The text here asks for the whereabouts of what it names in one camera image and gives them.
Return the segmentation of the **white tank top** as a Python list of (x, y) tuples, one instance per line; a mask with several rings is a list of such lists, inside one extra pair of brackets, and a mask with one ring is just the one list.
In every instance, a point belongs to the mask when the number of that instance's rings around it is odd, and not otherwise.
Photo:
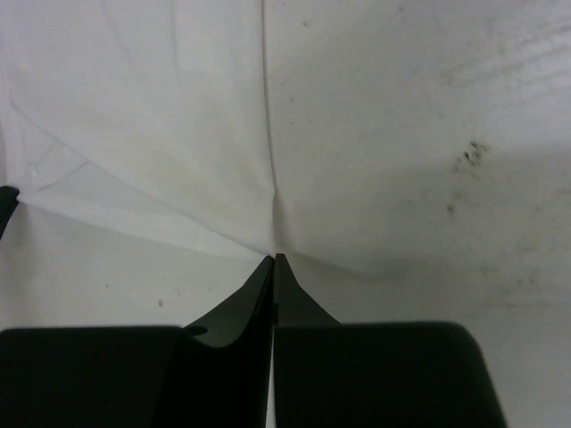
[(274, 252), (260, 1), (4, 1), (7, 180), (192, 251)]

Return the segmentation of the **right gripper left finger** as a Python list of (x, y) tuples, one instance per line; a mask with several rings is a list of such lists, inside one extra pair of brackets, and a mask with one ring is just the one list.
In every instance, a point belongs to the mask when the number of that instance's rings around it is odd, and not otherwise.
[(264, 426), (273, 264), (187, 326), (3, 331), (2, 426)]

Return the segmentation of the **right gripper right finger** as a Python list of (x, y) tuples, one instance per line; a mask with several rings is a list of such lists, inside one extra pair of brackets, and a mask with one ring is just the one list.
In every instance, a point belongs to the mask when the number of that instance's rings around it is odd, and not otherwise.
[(275, 258), (279, 427), (503, 427), (483, 354), (451, 322), (343, 324)]

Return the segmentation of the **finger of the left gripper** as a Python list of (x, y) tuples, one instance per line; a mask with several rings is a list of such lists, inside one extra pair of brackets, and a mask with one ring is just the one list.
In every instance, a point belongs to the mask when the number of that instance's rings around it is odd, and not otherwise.
[(17, 188), (8, 185), (0, 187), (0, 236), (4, 235), (8, 222), (19, 204), (19, 194)]

